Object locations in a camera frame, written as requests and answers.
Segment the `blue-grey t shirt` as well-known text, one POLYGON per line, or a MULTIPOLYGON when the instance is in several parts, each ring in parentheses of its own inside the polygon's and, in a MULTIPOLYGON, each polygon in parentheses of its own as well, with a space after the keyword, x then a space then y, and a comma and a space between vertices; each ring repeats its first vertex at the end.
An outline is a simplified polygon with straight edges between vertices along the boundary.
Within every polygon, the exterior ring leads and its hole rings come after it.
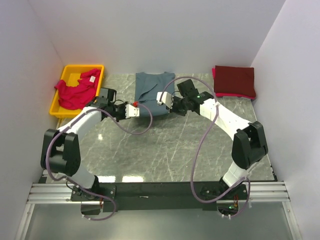
POLYGON ((157 104, 157 93, 162 92, 165 86, 175 77, 176 75, 171 72, 161 74, 136 73, 134 101, 145 105, 153 117, 168 114, 169 111, 165 105, 157 104))

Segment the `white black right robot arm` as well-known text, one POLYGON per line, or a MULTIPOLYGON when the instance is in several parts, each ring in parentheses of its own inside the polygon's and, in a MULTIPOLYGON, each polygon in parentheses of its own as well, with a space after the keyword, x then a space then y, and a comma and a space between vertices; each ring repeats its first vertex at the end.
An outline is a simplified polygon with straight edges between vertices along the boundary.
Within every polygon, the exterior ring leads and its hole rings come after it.
POLYGON ((237 194, 237 187, 248 179, 252 166, 268 154, 263 125, 250 122, 220 104, 213 92, 199 92, 192 79, 177 85, 180 96, 166 91, 157 94, 157 103, 164 104, 171 112, 185 116, 188 111, 197 113, 222 129, 232 140, 232 163, 219 181, 216 200, 230 200, 237 194))

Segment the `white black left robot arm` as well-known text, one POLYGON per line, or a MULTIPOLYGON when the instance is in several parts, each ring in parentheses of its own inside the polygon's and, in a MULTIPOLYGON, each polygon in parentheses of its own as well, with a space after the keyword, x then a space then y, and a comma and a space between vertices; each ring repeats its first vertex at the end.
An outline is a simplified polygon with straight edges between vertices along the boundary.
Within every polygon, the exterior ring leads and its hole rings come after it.
POLYGON ((52 175, 62 174, 57 180, 79 184, 88 201, 96 200, 102 194, 99 179, 81 164, 80 141, 91 128, 109 116, 116 122, 124 120, 127 105, 127 101, 117 99, 116 90, 103 88, 102 93, 91 99, 68 124, 44 133, 41 167, 46 170, 49 166, 52 175))

